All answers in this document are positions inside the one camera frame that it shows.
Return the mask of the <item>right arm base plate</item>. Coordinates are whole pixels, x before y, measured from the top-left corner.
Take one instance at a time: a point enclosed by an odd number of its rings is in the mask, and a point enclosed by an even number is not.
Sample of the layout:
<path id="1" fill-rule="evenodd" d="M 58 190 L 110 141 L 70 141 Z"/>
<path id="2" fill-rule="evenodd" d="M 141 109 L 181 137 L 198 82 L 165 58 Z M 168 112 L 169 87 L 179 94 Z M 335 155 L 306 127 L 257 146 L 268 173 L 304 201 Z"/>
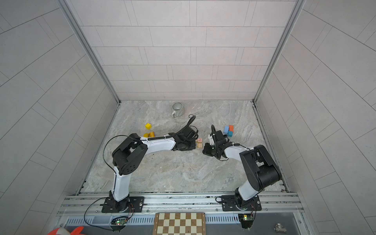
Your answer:
<path id="1" fill-rule="evenodd" d="M 257 196 L 245 201 L 238 195 L 223 195 L 217 197 L 215 200 L 222 205 L 224 212 L 262 210 L 260 200 Z"/>

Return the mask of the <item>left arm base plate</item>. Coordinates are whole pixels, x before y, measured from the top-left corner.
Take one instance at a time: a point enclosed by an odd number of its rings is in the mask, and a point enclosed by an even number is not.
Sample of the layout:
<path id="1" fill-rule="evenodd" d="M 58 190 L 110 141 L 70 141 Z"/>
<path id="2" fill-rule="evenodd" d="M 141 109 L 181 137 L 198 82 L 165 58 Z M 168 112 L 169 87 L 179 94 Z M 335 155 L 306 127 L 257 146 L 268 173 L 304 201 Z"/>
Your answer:
<path id="1" fill-rule="evenodd" d="M 107 197 L 105 202 L 101 204 L 102 213 L 133 213 L 142 212 L 145 198 L 142 196 L 126 197 L 117 202 L 113 197 Z"/>

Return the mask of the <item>controller board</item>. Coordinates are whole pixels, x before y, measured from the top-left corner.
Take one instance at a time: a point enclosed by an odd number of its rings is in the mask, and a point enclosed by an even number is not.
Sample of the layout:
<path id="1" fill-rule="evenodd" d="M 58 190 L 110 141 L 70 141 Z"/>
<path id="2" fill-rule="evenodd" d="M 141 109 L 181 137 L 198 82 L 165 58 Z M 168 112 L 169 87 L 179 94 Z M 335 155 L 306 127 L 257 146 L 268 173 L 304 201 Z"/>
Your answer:
<path id="1" fill-rule="evenodd" d="M 126 227 L 129 216 L 120 216 L 112 219 L 110 222 L 110 227 L 113 231 L 121 231 Z"/>
<path id="2" fill-rule="evenodd" d="M 255 216 L 252 213 L 238 214 L 238 218 L 242 229 L 249 230 L 252 228 L 255 220 Z"/>

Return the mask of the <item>chessboard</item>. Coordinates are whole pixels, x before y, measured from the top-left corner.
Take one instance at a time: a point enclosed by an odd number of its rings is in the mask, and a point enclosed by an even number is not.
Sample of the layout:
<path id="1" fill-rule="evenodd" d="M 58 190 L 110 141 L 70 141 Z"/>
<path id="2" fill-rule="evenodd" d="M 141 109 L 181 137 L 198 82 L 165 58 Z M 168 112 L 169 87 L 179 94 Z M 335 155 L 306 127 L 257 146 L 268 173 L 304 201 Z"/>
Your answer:
<path id="1" fill-rule="evenodd" d="M 153 235 L 205 235 L 206 216 L 201 212 L 157 213 Z"/>

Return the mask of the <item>aluminium corner frame post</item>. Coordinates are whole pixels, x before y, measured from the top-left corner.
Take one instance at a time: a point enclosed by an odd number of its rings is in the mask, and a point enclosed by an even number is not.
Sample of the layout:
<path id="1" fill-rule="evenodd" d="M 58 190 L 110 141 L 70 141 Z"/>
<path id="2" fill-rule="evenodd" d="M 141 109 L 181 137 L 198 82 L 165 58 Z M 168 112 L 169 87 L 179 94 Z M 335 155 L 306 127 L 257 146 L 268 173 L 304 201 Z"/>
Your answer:
<path id="1" fill-rule="evenodd" d="M 274 54 L 273 54 L 273 56 L 271 58 L 271 61 L 270 61 L 269 65 L 268 65 L 268 67 L 267 67 L 265 75 L 264 75 L 264 77 L 263 77 L 263 79 L 261 81 L 260 87 L 258 88 L 258 90 L 256 92 L 256 95 L 255 95 L 255 98 L 253 99 L 253 103 L 254 104 L 256 104 L 257 101 L 260 99 L 262 91 L 264 90 L 264 88 L 266 86 L 266 83 L 267 83 L 267 81 L 268 81 L 268 79 L 269 79 L 269 77 L 270 77 L 270 75 L 271 75 L 271 73 L 272 73 L 272 71 L 273 71 L 273 69 L 274 69 L 274 67 L 275 67 L 278 59 L 279 59 L 279 56 L 282 53 L 282 50 L 283 50 L 283 48 L 284 48 L 284 46 L 285 46 L 285 44 L 286 44 L 286 42 L 287 42 L 287 40 L 288 40 L 291 32 L 292 32 L 292 29 L 293 29 L 293 27 L 294 27 L 294 25 L 295 25 L 295 23 L 296 23 L 296 21 L 297 21 L 297 19 L 299 17 L 299 14 L 302 11 L 304 3 L 305 3 L 304 0 L 298 0 L 298 1 L 296 1 L 296 4 L 295 4 L 295 6 L 294 6 L 294 8 L 292 10 L 292 13 L 291 13 L 291 15 L 290 15 L 290 17 L 288 19 L 288 22 L 286 24 L 286 27 L 285 27 L 284 31 L 283 31 L 283 34 L 282 34 L 282 36 L 281 36 L 281 38 L 280 38 L 280 40 L 279 40 L 279 42 L 277 44 L 275 52 L 274 52 Z"/>

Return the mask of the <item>light blue rectangular block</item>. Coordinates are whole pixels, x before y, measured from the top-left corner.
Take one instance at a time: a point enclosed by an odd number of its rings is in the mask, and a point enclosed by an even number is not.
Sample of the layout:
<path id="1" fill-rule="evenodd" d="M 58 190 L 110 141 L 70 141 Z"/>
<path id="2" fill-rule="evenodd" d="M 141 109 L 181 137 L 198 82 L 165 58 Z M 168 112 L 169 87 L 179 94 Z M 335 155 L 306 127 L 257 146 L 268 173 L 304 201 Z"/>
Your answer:
<path id="1" fill-rule="evenodd" d="M 229 132 L 229 126 L 225 126 L 223 133 L 227 135 Z"/>

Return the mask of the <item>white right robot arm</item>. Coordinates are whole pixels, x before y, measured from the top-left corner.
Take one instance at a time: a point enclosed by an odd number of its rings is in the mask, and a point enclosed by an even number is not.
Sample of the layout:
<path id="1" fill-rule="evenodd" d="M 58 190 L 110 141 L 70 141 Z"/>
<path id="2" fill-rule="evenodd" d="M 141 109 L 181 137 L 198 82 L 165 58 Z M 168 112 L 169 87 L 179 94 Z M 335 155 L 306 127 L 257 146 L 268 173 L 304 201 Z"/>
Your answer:
<path id="1" fill-rule="evenodd" d="M 203 150 L 205 155 L 218 160 L 222 157 L 235 159 L 243 165 L 247 181 L 235 191 L 239 207 L 282 179 L 280 169 L 265 146 L 247 148 L 231 142 L 221 131 L 213 131 L 208 138 L 210 142 L 205 144 Z"/>

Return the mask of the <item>left controller board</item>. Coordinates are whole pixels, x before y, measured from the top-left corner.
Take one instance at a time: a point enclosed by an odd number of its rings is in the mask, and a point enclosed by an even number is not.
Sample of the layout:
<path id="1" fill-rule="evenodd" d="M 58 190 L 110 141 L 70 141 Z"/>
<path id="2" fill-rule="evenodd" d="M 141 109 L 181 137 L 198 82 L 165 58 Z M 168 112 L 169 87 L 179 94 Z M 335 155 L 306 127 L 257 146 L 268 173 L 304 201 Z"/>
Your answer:
<path id="1" fill-rule="evenodd" d="M 112 219 L 110 222 L 110 227 L 113 231 L 121 231 L 126 227 L 129 216 L 120 216 Z"/>

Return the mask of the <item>right controller board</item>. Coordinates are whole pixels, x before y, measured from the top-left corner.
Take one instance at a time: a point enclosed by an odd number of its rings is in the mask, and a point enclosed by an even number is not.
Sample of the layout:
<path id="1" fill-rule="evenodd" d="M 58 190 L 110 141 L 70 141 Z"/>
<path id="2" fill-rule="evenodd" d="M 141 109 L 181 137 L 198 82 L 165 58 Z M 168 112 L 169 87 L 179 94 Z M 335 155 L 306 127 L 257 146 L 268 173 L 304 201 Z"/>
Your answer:
<path id="1" fill-rule="evenodd" d="M 242 229 L 249 230 L 252 228 L 255 220 L 255 216 L 252 213 L 238 214 L 238 218 Z"/>

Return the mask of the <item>small metal object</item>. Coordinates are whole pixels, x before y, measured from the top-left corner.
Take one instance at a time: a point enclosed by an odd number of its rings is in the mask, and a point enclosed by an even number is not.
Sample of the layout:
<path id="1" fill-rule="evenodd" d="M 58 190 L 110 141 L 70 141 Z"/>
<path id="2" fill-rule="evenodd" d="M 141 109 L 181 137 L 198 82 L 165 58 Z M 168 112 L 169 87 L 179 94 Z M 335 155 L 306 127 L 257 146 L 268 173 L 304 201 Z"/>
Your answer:
<path id="1" fill-rule="evenodd" d="M 286 234 L 287 233 L 287 229 L 281 223 L 277 223 L 275 225 L 274 231 L 276 233 L 282 233 L 282 234 Z"/>

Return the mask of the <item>aluminium front rail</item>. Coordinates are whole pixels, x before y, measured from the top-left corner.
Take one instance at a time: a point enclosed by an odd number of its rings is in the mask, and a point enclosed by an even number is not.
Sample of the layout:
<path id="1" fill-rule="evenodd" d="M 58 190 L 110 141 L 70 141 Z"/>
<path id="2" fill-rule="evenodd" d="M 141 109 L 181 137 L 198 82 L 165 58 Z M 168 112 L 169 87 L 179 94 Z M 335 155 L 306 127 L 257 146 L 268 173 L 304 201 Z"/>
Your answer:
<path id="1" fill-rule="evenodd" d="M 134 193 L 132 207 L 119 215 L 155 214 L 158 212 L 303 212 L 296 193 L 263 192 L 256 196 L 252 205 L 241 208 L 235 205 L 232 193 Z M 116 215 L 114 209 L 102 212 L 105 194 L 83 193 L 67 196 L 57 211 L 58 216 Z"/>

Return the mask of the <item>red object at bottom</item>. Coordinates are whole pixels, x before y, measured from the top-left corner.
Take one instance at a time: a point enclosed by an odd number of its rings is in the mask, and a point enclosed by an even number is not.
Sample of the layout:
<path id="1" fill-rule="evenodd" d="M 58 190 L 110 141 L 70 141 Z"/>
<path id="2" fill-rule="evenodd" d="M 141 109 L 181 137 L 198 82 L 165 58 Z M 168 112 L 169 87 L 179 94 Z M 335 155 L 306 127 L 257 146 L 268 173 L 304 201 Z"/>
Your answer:
<path id="1" fill-rule="evenodd" d="M 83 231 L 84 227 L 80 226 L 75 228 L 72 232 L 69 232 L 65 228 L 57 228 L 55 230 L 52 230 L 51 232 L 48 233 L 48 235 L 84 235 L 81 232 Z"/>

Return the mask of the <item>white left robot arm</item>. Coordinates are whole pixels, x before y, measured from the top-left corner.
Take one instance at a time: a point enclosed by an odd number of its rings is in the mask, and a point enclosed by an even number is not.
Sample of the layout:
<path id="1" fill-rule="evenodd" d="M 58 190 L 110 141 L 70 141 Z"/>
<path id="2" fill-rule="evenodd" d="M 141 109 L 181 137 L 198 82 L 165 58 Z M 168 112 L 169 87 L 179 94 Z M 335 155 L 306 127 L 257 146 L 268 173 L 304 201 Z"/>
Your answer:
<path id="1" fill-rule="evenodd" d="M 136 133 L 127 137 L 112 153 L 115 171 L 112 198 L 120 202 L 129 196 L 131 174 L 144 156 L 160 151 L 191 151 L 196 148 L 198 130 L 186 126 L 177 133 L 162 137 L 145 138 Z"/>

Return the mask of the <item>yellow cube block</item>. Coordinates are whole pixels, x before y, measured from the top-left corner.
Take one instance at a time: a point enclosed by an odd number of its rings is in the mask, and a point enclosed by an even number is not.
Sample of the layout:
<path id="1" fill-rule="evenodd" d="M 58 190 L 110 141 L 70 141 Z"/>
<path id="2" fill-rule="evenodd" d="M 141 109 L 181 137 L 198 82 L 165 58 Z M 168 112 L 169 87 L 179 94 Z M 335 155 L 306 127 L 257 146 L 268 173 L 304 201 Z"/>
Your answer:
<path id="1" fill-rule="evenodd" d="M 147 124 L 145 125 L 145 127 L 146 127 L 146 129 L 150 130 L 150 129 L 152 128 L 152 125 L 151 125 L 150 123 L 147 123 Z"/>

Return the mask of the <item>striped ceramic mug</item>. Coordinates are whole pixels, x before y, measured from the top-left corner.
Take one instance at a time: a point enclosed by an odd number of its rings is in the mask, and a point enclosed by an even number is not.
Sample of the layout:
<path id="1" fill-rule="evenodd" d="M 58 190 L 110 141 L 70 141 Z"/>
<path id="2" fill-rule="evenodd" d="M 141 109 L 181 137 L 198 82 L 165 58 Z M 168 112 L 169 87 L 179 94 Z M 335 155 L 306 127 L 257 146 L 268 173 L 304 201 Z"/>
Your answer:
<path id="1" fill-rule="evenodd" d="M 181 117 L 183 114 L 184 114 L 184 106 L 183 106 L 183 104 L 180 103 L 180 102 L 174 103 L 173 106 L 172 106 L 172 114 L 171 114 L 171 116 L 173 118 L 176 118 L 176 117 Z"/>

